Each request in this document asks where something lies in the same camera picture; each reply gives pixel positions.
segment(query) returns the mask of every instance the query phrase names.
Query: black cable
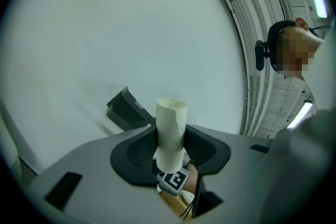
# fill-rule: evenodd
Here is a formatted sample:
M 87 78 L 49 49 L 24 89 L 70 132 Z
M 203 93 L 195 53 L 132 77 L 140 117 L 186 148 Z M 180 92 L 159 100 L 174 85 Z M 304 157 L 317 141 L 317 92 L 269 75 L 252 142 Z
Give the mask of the black cable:
M 187 214 L 185 215 L 185 217 L 184 217 L 184 219 L 183 220 L 185 220 L 186 219 L 186 217 L 188 216 L 188 214 L 189 214 L 189 212 L 190 212 L 190 210 L 192 209 L 192 204 L 194 203 L 194 200 L 191 202 L 191 206 L 190 206 L 190 208 L 189 208 L 189 210 L 188 210 L 188 212 L 187 212 Z
M 183 213 L 180 214 L 179 218 L 182 217 L 182 216 L 184 215 L 184 213 L 187 212 L 187 210 L 189 209 L 189 207 L 193 204 L 194 200 L 195 200 L 195 198 L 191 201 L 191 203 L 190 203 L 190 204 L 188 205 L 188 207 L 183 211 Z
M 327 28 L 330 28 L 330 25 L 324 25 L 324 26 L 319 26 L 319 27 L 315 27 L 313 28 L 313 30 L 319 30 L 319 29 L 327 29 Z

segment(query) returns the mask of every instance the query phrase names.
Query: headphones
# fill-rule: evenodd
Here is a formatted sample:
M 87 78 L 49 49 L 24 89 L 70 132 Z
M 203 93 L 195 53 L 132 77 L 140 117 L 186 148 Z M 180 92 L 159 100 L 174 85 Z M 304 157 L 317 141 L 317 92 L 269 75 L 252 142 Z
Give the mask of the headphones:
M 261 40 L 257 40 L 256 45 L 254 47 L 254 52 L 256 55 L 256 67 L 257 70 L 262 71 L 264 69 L 264 58 L 269 58 L 271 54 L 268 52 L 268 43 L 262 42 Z

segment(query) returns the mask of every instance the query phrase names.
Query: gray surface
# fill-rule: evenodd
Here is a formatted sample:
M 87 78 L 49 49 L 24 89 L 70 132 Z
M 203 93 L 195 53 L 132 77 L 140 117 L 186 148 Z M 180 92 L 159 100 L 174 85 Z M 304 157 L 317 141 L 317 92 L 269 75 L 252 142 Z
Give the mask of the gray surface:
M 193 126 L 224 141 L 232 158 L 218 175 L 206 176 L 207 190 L 226 200 L 255 171 L 264 153 L 249 149 L 253 144 L 267 145 L 262 138 L 242 137 Z M 31 190 L 45 197 L 66 172 L 83 175 L 71 195 L 64 213 L 88 223 L 177 223 L 179 218 L 166 206 L 154 188 L 132 186 L 121 179 L 110 165 L 112 149 L 121 141 L 147 127 L 124 132 L 84 144 L 70 152 L 37 177 Z
M 278 223 L 308 199 L 328 171 L 336 137 L 336 112 L 320 113 L 295 130 L 284 129 L 272 142 L 193 126 L 230 146 L 231 159 L 216 175 L 204 176 L 207 190 L 223 203 L 193 223 Z M 87 223 L 177 223 L 181 220 L 154 188 L 126 183 L 109 163 L 111 150 L 146 128 L 128 131 L 78 147 L 31 185 L 44 197 L 66 172 L 83 175 L 64 212 Z M 249 147 L 269 146 L 267 154 Z
M 30 189 L 45 197 L 66 172 L 83 175 L 64 213 L 88 223 L 177 223 L 155 188 L 132 186 L 113 170 L 112 149 L 147 127 L 84 144 L 38 176 Z
M 231 157 L 224 168 L 216 175 L 203 177 L 207 191 L 212 191 L 226 201 L 242 184 L 254 174 L 266 154 L 250 147 L 254 144 L 268 146 L 270 140 L 224 133 L 192 125 L 192 127 L 225 142 L 231 149 Z

